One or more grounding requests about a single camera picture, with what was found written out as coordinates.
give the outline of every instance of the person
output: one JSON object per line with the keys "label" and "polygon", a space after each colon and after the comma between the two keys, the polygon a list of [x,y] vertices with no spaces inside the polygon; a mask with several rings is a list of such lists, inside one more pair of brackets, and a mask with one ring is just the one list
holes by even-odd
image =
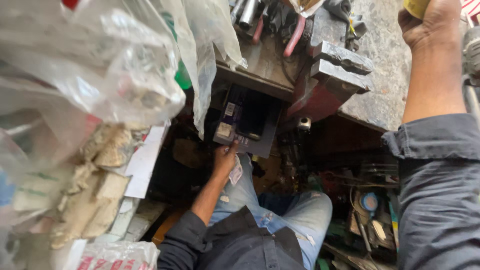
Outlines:
{"label": "person", "polygon": [[[480,132],[462,98],[459,18],[458,0],[431,0],[423,20],[398,14],[410,85],[402,125],[382,141],[399,164],[401,270],[480,266]],[[237,147],[216,151],[212,177],[159,245],[159,269],[314,267],[329,198],[302,194],[283,216],[260,207],[248,156],[237,184],[228,182]]]}

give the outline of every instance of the blue jeans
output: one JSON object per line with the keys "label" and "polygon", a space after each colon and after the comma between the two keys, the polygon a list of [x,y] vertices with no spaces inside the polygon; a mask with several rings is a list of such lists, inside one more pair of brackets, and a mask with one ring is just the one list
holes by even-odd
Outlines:
{"label": "blue jeans", "polygon": [[209,226],[247,206],[258,227],[270,233],[287,226],[291,228],[300,244],[303,265],[311,270],[315,266],[320,247],[324,241],[328,224],[332,218],[332,202],[320,192],[307,192],[300,196],[295,206],[283,216],[262,208],[253,188],[252,163],[248,155],[240,157],[243,174],[233,186],[229,181],[215,205]]}

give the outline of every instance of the shirt sleeve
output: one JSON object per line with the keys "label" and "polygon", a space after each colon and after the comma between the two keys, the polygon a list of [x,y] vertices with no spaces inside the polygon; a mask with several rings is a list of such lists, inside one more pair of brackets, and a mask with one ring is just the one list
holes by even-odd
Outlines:
{"label": "shirt sleeve", "polygon": [[480,267],[480,132],[466,113],[415,120],[382,142],[398,159],[400,270]]}
{"label": "shirt sleeve", "polygon": [[158,246],[157,269],[193,270],[198,255],[211,248],[211,243],[204,242],[206,229],[193,212],[183,214]]}

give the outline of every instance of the fist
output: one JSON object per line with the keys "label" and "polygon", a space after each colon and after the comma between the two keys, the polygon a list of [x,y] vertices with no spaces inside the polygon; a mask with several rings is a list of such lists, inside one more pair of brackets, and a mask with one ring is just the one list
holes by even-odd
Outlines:
{"label": "fist", "polygon": [[239,142],[234,140],[228,146],[220,146],[215,150],[212,178],[222,179],[227,183],[228,175],[235,167],[235,155],[239,148]]}
{"label": "fist", "polygon": [[458,24],[460,20],[459,0],[431,0],[423,21],[413,17],[406,9],[398,13],[398,24],[403,40],[412,49],[460,42]]}

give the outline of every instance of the white paper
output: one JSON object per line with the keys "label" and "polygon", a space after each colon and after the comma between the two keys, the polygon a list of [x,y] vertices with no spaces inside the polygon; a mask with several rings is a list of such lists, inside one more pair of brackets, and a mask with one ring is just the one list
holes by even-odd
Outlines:
{"label": "white paper", "polygon": [[133,153],[124,176],[131,176],[125,196],[145,198],[156,158],[168,126],[152,126],[144,145]]}

